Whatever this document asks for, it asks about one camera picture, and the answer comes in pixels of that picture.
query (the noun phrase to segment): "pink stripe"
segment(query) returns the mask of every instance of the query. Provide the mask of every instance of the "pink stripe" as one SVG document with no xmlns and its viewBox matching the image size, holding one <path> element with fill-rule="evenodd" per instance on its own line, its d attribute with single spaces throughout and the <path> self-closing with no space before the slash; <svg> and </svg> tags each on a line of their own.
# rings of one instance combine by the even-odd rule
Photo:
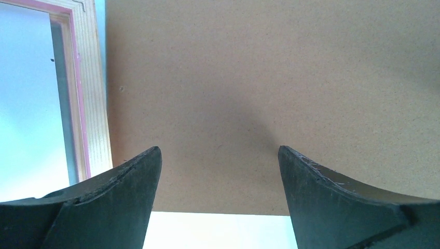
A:
<svg viewBox="0 0 440 249">
<path fill-rule="evenodd" d="M 73 47 L 73 57 L 74 57 L 74 68 L 75 68 L 75 76 L 76 76 L 76 89 L 78 94 L 78 103 L 79 103 L 79 119 L 81 121 L 81 131 L 82 131 L 82 147 L 84 149 L 85 163 L 86 163 L 86 178 L 91 178 L 90 172 L 90 160 L 89 160 L 89 143 L 87 140 L 87 127 L 86 127 L 86 113 L 84 109 L 84 95 L 83 95 L 83 86 L 81 84 L 81 73 L 80 73 L 80 54 L 78 53 L 76 47 L 76 38 L 75 38 L 75 26 L 73 23 L 73 14 L 70 14 L 70 31 L 72 37 L 72 47 Z"/>
<path fill-rule="evenodd" d="M 24 5 L 26 7 L 31 7 L 39 10 L 45 10 L 56 13 L 65 13 L 70 16 L 70 29 L 71 29 L 71 38 L 72 38 L 72 47 L 73 47 L 73 57 L 74 57 L 74 68 L 75 68 L 75 78 L 76 78 L 76 88 L 78 95 L 78 103 L 79 103 L 79 119 L 81 125 L 82 132 L 82 148 L 84 150 L 85 156 L 85 164 L 86 164 L 86 178 L 89 179 L 91 177 L 90 172 L 90 160 L 89 160 L 89 143 L 87 140 L 87 127 L 86 127 L 86 114 L 84 109 L 84 94 L 83 87 L 81 85 L 81 73 L 80 73 L 80 59 L 79 53 L 76 47 L 76 38 L 75 38 L 75 26 L 73 23 L 73 13 L 71 9 L 64 8 L 57 5 L 42 3 L 36 0 L 12 0 L 13 3 Z"/>
</svg>

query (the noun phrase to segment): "wooden frame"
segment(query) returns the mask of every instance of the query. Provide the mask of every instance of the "wooden frame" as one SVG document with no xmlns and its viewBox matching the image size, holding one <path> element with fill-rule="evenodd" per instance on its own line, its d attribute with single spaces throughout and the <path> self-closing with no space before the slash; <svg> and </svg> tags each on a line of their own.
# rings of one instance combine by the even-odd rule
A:
<svg viewBox="0 0 440 249">
<path fill-rule="evenodd" d="M 0 0 L 61 24 L 79 181 L 113 168 L 94 0 Z"/>
</svg>

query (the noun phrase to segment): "white panel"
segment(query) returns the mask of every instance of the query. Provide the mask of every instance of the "white panel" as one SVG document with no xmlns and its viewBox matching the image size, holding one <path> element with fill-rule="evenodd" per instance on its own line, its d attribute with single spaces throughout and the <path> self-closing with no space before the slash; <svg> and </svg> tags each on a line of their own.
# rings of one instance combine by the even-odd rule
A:
<svg viewBox="0 0 440 249">
<path fill-rule="evenodd" d="M 298 247 L 289 216 L 152 212 L 144 248 Z"/>
<path fill-rule="evenodd" d="M 69 186 L 49 15 L 0 4 L 0 201 Z"/>
</svg>

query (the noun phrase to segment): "pink edge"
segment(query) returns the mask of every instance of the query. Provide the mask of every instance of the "pink edge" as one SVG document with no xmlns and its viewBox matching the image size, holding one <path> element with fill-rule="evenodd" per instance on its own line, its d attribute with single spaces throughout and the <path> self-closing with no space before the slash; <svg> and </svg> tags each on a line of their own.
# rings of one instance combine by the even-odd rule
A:
<svg viewBox="0 0 440 249">
<path fill-rule="evenodd" d="M 86 115 L 84 111 L 84 95 L 83 88 L 81 85 L 81 73 L 80 73 L 80 60 L 79 54 L 76 47 L 76 38 L 75 38 L 75 26 L 73 23 L 73 12 L 71 9 L 64 8 L 57 5 L 42 3 L 36 0 L 11 0 L 12 3 L 24 5 L 27 7 L 47 11 L 47 12 L 56 12 L 56 13 L 65 13 L 70 16 L 70 29 L 71 29 L 71 37 L 72 37 L 72 47 L 73 47 L 73 57 L 74 57 L 74 70 L 75 70 L 75 78 L 76 78 L 76 88 L 78 95 L 78 103 L 79 103 L 79 119 L 81 125 L 81 135 L 82 135 L 82 147 L 84 150 L 85 164 L 86 164 L 86 178 L 89 179 L 91 177 L 90 172 L 90 160 L 89 160 L 89 143 L 87 140 L 87 127 L 86 127 Z"/>
<path fill-rule="evenodd" d="M 70 11 L 70 31 L 72 37 L 72 47 L 73 47 L 73 58 L 74 58 L 74 68 L 75 68 L 75 78 L 76 78 L 76 89 L 78 95 L 79 103 L 79 119 L 81 122 L 81 134 L 82 134 L 82 148 L 84 149 L 84 157 L 86 164 L 86 178 L 91 178 L 90 172 L 90 160 L 89 160 L 89 142 L 87 140 L 87 127 L 86 127 L 86 113 L 84 111 L 84 95 L 83 86 L 81 84 L 81 73 L 80 73 L 80 58 L 76 47 L 76 37 L 75 37 L 75 25 L 73 23 L 73 13 Z"/>
</svg>

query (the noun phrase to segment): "brown surface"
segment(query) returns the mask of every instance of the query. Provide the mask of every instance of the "brown surface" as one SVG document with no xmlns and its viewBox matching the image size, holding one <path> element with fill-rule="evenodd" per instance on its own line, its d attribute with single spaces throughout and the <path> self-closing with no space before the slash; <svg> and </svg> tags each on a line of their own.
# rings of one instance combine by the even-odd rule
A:
<svg viewBox="0 0 440 249">
<path fill-rule="evenodd" d="M 440 198 L 440 2 L 107 1 L 114 164 L 157 145 L 158 211 L 288 214 L 286 144 Z"/>
</svg>

